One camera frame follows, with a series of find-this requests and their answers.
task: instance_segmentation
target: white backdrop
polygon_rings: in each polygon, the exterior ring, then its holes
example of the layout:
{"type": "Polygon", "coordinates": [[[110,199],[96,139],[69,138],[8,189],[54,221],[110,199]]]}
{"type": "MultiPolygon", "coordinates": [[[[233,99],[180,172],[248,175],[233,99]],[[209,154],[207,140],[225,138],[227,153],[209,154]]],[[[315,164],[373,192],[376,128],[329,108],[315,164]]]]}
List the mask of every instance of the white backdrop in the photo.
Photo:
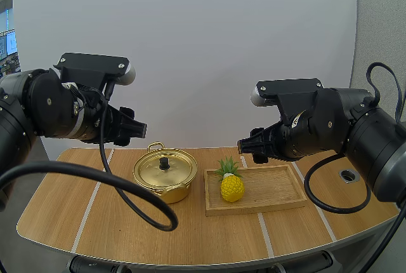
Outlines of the white backdrop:
{"type": "MultiPolygon", "coordinates": [[[[23,70],[65,52],[130,59],[136,81],[117,86],[111,104],[148,124],[132,148],[235,146],[279,120],[276,107],[251,103],[259,80],[350,83],[355,0],[14,0],[14,11],[23,70]]],[[[43,141],[50,159],[89,147],[43,141]]]]}

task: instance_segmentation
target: pot handle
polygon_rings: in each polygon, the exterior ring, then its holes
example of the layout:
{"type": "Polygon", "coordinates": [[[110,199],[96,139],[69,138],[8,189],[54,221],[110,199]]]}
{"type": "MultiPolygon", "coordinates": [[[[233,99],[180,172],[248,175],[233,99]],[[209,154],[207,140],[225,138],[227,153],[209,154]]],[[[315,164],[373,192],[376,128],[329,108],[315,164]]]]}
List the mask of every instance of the pot handle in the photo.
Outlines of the pot handle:
{"type": "Polygon", "coordinates": [[[175,203],[182,200],[188,194],[188,187],[184,183],[168,186],[160,194],[167,203],[175,203]]]}
{"type": "Polygon", "coordinates": [[[165,148],[165,145],[161,142],[154,142],[151,143],[150,145],[148,145],[148,152],[151,152],[151,147],[156,146],[156,145],[160,145],[161,148],[165,148]]]}

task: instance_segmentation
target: wooden tray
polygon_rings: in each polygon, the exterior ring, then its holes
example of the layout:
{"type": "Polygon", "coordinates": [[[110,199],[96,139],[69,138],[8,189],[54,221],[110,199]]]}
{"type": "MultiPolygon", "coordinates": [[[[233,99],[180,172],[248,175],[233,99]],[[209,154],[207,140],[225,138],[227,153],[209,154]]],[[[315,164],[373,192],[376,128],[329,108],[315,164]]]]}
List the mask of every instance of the wooden tray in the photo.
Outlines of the wooden tray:
{"type": "Polygon", "coordinates": [[[206,216],[241,215],[305,206],[306,196],[289,165],[239,168],[246,191],[235,202],[221,196],[220,176],[204,171],[206,216]]]}

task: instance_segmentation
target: floor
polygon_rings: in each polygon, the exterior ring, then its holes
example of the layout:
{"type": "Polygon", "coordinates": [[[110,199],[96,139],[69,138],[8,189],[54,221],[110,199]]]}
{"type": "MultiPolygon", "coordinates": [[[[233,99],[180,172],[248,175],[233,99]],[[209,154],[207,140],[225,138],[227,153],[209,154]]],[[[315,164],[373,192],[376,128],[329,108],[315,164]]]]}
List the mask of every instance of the floor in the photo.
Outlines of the floor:
{"type": "MultiPolygon", "coordinates": [[[[40,139],[31,150],[27,161],[45,161],[48,157],[40,139]]],[[[21,238],[16,231],[18,219],[41,183],[43,175],[35,174],[17,180],[11,199],[0,213],[0,259],[8,273],[61,273],[70,259],[21,238]]]]}
{"type": "MultiPolygon", "coordinates": [[[[27,161],[45,160],[48,160],[48,157],[41,140],[38,139],[27,161]]],[[[6,210],[0,213],[0,259],[8,273],[61,273],[71,258],[70,255],[23,239],[16,232],[17,221],[42,179],[42,175],[19,178],[6,210]]],[[[405,243],[406,223],[402,223],[392,242],[369,272],[404,272],[406,267],[405,243]]]]}

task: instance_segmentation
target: black lid knob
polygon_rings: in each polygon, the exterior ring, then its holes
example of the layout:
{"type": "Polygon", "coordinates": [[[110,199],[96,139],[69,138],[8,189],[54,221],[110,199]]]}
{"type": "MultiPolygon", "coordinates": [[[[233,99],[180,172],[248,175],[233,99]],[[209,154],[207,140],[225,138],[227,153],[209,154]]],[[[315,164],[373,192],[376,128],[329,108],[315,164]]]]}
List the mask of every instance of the black lid knob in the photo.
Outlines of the black lid knob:
{"type": "Polygon", "coordinates": [[[169,159],[167,157],[162,157],[159,159],[159,169],[168,170],[169,169],[169,159]]]}

